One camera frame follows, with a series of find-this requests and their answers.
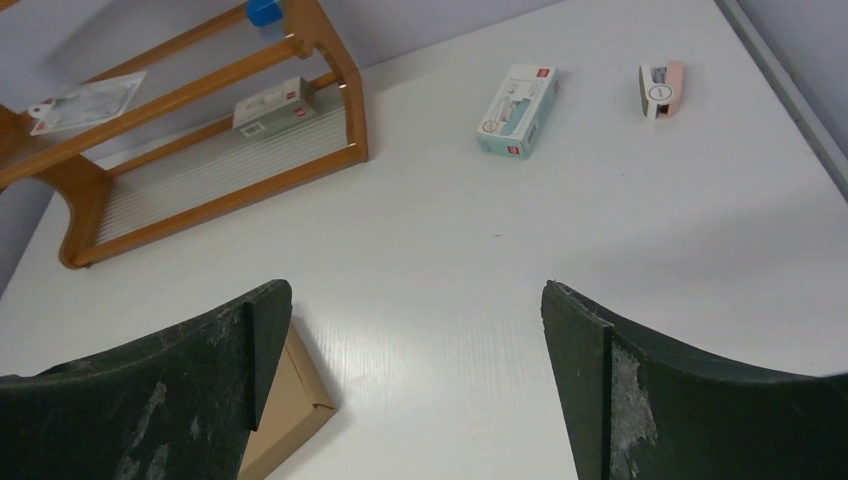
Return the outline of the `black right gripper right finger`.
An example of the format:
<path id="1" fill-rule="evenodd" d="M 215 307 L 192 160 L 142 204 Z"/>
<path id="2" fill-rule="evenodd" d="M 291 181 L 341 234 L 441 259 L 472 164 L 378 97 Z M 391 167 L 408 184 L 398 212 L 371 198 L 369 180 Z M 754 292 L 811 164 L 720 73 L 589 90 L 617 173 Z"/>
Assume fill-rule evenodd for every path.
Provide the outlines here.
<path id="1" fill-rule="evenodd" d="M 843 479 L 847 377 L 725 358 L 549 281 L 541 317 L 581 479 Z"/>

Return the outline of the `brown cardboard box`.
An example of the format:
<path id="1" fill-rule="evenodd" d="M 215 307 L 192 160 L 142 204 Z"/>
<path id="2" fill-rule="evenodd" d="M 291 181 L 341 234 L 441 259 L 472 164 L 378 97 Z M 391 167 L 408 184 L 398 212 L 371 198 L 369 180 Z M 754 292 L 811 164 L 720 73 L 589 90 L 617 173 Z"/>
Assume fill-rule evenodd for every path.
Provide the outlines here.
<path id="1" fill-rule="evenodd" d="M 291 325 L 259 430 L 249 436 L 238 477 L 267 478 L 335 413 L 313 359 Z"/>

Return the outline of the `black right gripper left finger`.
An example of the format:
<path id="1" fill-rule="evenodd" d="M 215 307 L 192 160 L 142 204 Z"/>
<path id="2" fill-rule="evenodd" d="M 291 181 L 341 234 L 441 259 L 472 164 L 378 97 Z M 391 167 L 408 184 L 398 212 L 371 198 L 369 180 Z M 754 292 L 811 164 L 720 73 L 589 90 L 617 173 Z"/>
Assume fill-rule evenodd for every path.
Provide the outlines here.
<path id="1" fill-rule="evenodd" d="M 234 479 L 292 316 L 282 279 L 137 340 L 1 379 L 5 479 Z"/>

